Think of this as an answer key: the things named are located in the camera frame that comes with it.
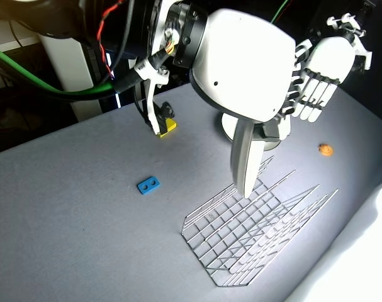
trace yellow block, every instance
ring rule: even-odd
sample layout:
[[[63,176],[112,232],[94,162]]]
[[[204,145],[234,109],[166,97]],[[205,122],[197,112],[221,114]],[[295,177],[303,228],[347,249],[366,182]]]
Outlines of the yellow block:
[[[167,125],[167,132],[164,134],[159,134],[160,138],[166,136],[170,131],[175,129],[177,127],[177,122],[174,121],[172,118],[166,118],[166,125]]]

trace table surface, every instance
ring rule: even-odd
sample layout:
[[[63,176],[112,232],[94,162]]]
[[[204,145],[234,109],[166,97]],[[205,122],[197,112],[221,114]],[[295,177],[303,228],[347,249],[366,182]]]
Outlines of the table surface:
[[[338,90],[315,124],[293,120],[262,180],[297,170],[280,200],[339,193],[253,284],[218,288],[180,232],[231,184],[230,142],[191,86],[156,100],[179,124],[163,139],[127,106],[0,154],[0,301],[283,301],[382,180],[382,122]]]

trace wire grid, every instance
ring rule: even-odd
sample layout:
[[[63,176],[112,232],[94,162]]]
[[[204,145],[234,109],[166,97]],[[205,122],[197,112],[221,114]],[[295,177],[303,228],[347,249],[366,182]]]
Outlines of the wire grid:
[[[271,187],[257,179],[249,198],[243,198],[231,185],[185,218],[182,235],[218,286],[250,284],[330,199],[324,196],[295,210],[317,185],[305,195],[280,202],[272,189],[294,172]]]

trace white curved surface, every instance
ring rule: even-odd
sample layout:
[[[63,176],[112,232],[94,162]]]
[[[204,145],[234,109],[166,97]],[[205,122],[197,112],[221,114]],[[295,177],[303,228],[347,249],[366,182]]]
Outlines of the white curved surface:
[[[382,186],[286,301],[382,301]]]

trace small orange ball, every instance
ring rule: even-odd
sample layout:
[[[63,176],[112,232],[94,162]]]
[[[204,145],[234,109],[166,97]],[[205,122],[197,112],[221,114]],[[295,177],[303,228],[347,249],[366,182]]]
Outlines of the small orange ball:
[[[330,145],[326,143],[322,143],[319,145],[319,152],[321,152],[324,156],[332,156],[334,154],[334,150]]]

